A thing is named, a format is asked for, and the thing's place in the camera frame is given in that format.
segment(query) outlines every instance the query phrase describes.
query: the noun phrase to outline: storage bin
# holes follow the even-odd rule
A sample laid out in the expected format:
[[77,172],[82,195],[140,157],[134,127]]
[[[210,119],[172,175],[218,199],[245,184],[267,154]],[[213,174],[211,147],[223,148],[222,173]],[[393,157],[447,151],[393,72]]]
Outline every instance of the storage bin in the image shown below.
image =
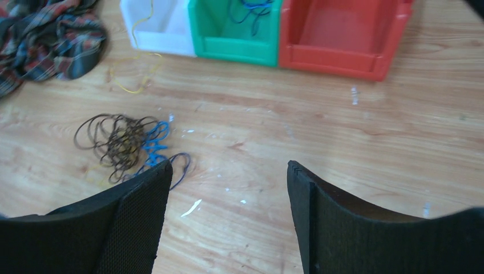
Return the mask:
[[[242,23],[235,23],[249,12],[241,0],[191,0],[188,12],[196,55],[277,66],[282,1],[272,1],[267,15],[256,16],[254,13],[264,10],[258,8]],[[246,2],[265,3],[263,0]]]
[[279,66],[384,80],[413,0],[284,0]]
[[[135,28],[138,48],[194,57],[188,3],[189,0],[154,0],[153,16]],[[136,48],[131,30],[138,20],[150,15],[151,0],[121,0],[119,5],[131,46]]]

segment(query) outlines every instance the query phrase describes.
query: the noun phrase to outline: wire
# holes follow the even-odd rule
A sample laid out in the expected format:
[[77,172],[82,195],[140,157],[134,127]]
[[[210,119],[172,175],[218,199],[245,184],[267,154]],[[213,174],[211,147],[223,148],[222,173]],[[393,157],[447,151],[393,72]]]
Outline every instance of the wire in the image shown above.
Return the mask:
[[[123,114],[99,114],[80,125],[74,134],[74,145],[81,150],[93,150],[101,167],[114,167],[108,181],[116,184],[126,171],[137,166],[143,144],[147,141],[146,128],[158,123],[154,117],[139,120]],[[86,127],[90,145],[79,143],[79,133]]]
[[249,16],[255,15],[254,21],[252,23],[252,29],[251,29],[252,36],[255,36],[255,35],[257,35],[257,32],[259,30],[259,19],[260,19],[260,17],[268,15],[271,12],[270,8],[272,7],[273,2],[274,2],[274,0],[266,0],[263,3],[247,3],[245,0],[240,0],[240,3],[242,4],[242,6],[244,8],[246,8],[248,10],[248,12],[246,13],[246,15],[244,16],[244,18],[242,20],[237,20],[232,15],[231,7],[232,7],[232,4],[233,4],[233,0],[229,0],[229,4],[228,4],[228,8],[227,8],[228,9],[228,16],[233,23],[242,24],[243,22],[245,22],[249,18]]
[[[150,10],[150,14],[149,14],[149,16],[148,16],[148,17],[146,17],[146,18],[142,18],[142,19],[140,19],[140,20],[136,21],[136,23],[134,23],[133,27],[131,28],[131,36],[133,37],[133,40],[134,40],[134,42],[135,42],[135,45],[136,45],[136,49],[137,49],[137,50],[139,49],[139,45],[138,45],[138,40],[137,40],[136,35],[135,35],[135,29],[136,29],[136,27],[137,27],[139,24],[141,24],[141,23],[143,23],[143,22],[146,22],[146,21],[148,21],[148,20],[150,20],[150,19],[151,19],[151,17],[152,17],[152,16],[153,16],[153,14],[154,14],[154,7],[153,7],[153,5],[154,5],[154,0],[151,0],[151,10]],[[154,55],[154,56],[158,56],[158,57],[162,58],[162,56],[161,56],[160,54],[158,54],[158,53],[145,53],[145,54],[146,54],[146,55]],[[156,64],[156,66],[154,66],[152,69],[150,69],[150,70],[149,70],[149,75],[145,75],[145,76],[143,77],[143,79],[141,80],[141,85],[140,85],[140,87],[138,88],[138,90],[135,90],[135,91],[132,91],[132,90],[129,90],[129,89],[125,88],[125,87],[124,87],[124,86],[123,86],[123,85],[122,85],[122,84],[121,84],[121,83],[120,83],[118,80],[116,80],[116,77],[114,76],[114,71],[115,71],[115,67],[116,67],[116,66],[117,66],[119,63],[126,62],[126,61],[128,61],[128,60],[138,60],[138,59],[140,59],[140,58],[141,58],[141,52],[140,52],[140,51],[138,51],[137,56],[135,56],[135,57],[131,57],[131,58],[124,58],[124,59],[121,59],[121,60],[119,60],[119,61],[117,61],[117,62],[114,62],[114,63],[112,64],[112,66],[109,68],[109,74],[110,74],[111,79],[113,80],[113,82],[114,82],[114,83],[116,83],[116,84],[117,84],[117,85],[118,85],[118,86],[119,86],[119,87],[120,87],[122,90],[124,90],[124,91],[126,91],[126,92],[129,92],[129,93],[132,93],[132,94],[139,94],[139,93],[143,92],[143,91],[146,89],[146,87],[147,87],[147,85],[148,85],[148,81],[149,81],[149,79],[150,79],[150,76],[149,76],[149,75],[154,74],[154,73],[155,73],[155,72],[158,70],[158,68],[161,66],[161,61],[160,61],[160,62],[158,62],[158,64]]]
[[[86,128],[87,139],[90,144],[83,146],[79,143],[79,133]],[[121,180],[134,178],[145,170],[169,160],[172,164],[178,157],[185,158],[185,166],[181,178],[170,187],[174,189],[188,173],[191,164],[190,154],[181,152],[170,158],[159,154],[168,146],[161,144],[170,133],[170,124],[147,116],[133,119],[123,114],[99,114],[80,125],[74,134],[74,144],[81,150],[93,150],[99,158],[99,167],[114,167],[114,172],[107,178],[111,184]],[[147,159],[134,174],[127,171],[140,163],[141,152],[145,152]]]

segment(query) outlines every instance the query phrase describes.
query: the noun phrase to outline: black foam pad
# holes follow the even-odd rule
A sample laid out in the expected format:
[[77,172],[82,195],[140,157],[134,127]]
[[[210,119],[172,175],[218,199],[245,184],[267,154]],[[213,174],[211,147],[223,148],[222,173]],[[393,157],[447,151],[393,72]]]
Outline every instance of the black foam pad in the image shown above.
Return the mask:
[[484,273],[484,208],[431,220],[404,215],[293,161],[287,183],[305,274]]
[[47,215],[0,220],[0,273],[151,273],[172,174],[165,161]]

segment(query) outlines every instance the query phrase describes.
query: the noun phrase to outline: cloth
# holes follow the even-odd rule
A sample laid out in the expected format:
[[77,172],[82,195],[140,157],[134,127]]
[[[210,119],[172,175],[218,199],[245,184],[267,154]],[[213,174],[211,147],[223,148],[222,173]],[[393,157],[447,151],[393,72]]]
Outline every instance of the cloth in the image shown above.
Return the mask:
[[100,60],[97,0],[0,0],[0,98],[24,80],[76,79]]

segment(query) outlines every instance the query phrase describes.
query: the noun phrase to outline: green plastic bin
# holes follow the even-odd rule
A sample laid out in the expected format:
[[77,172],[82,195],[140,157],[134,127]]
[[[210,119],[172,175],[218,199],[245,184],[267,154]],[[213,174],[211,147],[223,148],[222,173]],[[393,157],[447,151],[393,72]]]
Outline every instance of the green plastic bin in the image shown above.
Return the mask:
[[248,10],[240,0],[190,0],[188,13],[195,54],[203,58],[277,66],[282,2],[274,0],[270,13],[257,19],[255,32],[255,15],[251,14],[239,24],[228,15],[231,5],[234,19],[245,17]]

